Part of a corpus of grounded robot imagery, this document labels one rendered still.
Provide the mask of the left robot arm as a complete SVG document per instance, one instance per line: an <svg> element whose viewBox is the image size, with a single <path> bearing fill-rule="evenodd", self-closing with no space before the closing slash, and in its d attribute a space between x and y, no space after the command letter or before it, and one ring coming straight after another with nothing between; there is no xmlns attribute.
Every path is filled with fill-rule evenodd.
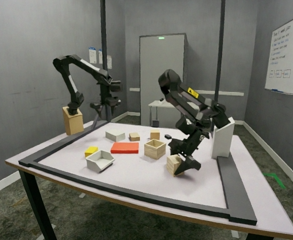
<svg viewBox="0 0 293 240"><path fill-rule="evenodd" d="M158 78L158 83L160 85L160 90L165 96L165 100L168 103L171 103L183 114L175 127L185 135L189 135L188 138L192 139L198 145L200 145L204 138L210 139L209 133L203 131L211 127L212 122L210 118L213 119L212 121L218 129L231 123L225 114L225 105L222 105L213 99L204 98L183 83L180 76L172 69L167 69ZM180 97L178 93L197 105L200 111L196 111L182 97ZM189 150L190 142L185 142L185 138L183 140L172 138L170 146L172 146L173 149L181 150L186 154Z"/></svg>

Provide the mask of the grey open bin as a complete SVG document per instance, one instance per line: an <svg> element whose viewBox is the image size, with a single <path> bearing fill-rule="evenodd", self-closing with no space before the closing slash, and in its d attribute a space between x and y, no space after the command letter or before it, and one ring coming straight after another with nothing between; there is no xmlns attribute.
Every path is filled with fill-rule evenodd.
<svg viewBox="0 0 293 240"><path fill-rule="evenodd" d="M99 173L112 162L114 162L115 158L111 155L111 152L100 149L86 157L85 160L88 169Z"/></svg>

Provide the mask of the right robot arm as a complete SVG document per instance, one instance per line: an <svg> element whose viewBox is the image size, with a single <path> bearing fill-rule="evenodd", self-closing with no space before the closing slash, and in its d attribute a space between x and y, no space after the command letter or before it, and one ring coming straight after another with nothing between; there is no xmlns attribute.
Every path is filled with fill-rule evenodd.
<svg viewBox="0 0 293 240"><path fill-rule="evenodd" d="M110 92L110 90L111 92L123 91L123 84L121 80L113 80L113 78L106 70L91 65L82 58L78 57L76 54L66 56L60 55L55 58L52 63L55 69L61 73L63 80L70 92L71 101L67 104L68 108L66 108L69 115L78 114L78 107L81 106L85 98L83 93L79 93L75 86L75 83L69 72L69 64L74 64L91 74L94 79L98 81L96 84L100 85L101 93L107 93ZM108 106L115 106L118 102L119 98L117 96L112 97L111 94L109 96L105 95L103 98L103 103L107 104Z"/></svg>

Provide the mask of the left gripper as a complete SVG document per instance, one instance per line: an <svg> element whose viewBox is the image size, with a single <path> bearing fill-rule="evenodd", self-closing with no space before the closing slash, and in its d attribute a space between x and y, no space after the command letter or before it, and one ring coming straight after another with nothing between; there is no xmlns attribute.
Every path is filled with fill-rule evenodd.
<svg viewBox="0 0 293 240"><path fill-rule="evenodd" d="M168 146L171 148L171 149L169 148L170 149L170 156L172 156L172 155L178 155L178 156L182 155L185 158L185 161L181 159L181 164L177 168L177 170L175 171L174 175L178 175L178 174L180 174L180 173L182 173L182 172L184 172L186 170L193 169L193 168L195 168L196 170L199 171L199 169L201 168L202 164L199 163L192 156L194 151L199 149L198 148L199 145L196 142L194 142L192 139L190 139L189 137L185 140L185 142L186 143L190 142L189 149L188 149L188 151L186 153L184 153L182 150L173 149L173 147L170 146L171 142L169 142L169 144L168 144Z"/></svg>

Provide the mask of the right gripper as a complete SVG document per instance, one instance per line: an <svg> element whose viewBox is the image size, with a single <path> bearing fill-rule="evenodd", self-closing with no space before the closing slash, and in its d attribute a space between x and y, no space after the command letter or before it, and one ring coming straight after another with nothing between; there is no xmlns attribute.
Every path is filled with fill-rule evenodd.
<svg viewBox="0 0 293 240"><path fill-rule="evenodd" d="M100 106L105 106L105 105L108 105L108 104L104 104L104 96L106 95L107 97L109 97L111 95L110 92L101 92L100 94L100 97L101 97L101 100L100 100L100 103L99 102L91 102L90 103L90 108L93 108L96 110L96 112L98 113L100 119L102 118L102 114L101 114L101 109ZM116 105L112 105L110 106L111 108L111 115L114 116L114 113L115 113L115 109L117 106L121 105L121 101L118 100L118 102L116 102Z"/></svg>

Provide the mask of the red flat rectangular slab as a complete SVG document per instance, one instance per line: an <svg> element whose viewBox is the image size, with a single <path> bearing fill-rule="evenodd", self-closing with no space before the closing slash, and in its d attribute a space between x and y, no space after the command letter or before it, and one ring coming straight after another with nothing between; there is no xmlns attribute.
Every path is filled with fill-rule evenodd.
<svg viewBox="0 0 293 240"><path fill-rule="evenodd" d="M114 142L111 154L138 154L139 142Z"/></svg>

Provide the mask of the yellow block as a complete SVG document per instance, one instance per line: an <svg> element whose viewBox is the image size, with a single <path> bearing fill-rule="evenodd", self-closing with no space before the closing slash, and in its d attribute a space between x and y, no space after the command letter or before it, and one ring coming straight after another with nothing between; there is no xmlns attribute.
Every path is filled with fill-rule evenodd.
<svg viewBox="0 0 293 240"><path fill-rule="evenodd" d="M98 151L98 147L97 146L90 146L85 152L85 158L87 158L88 156L92 155L93 153Z"/></svg>

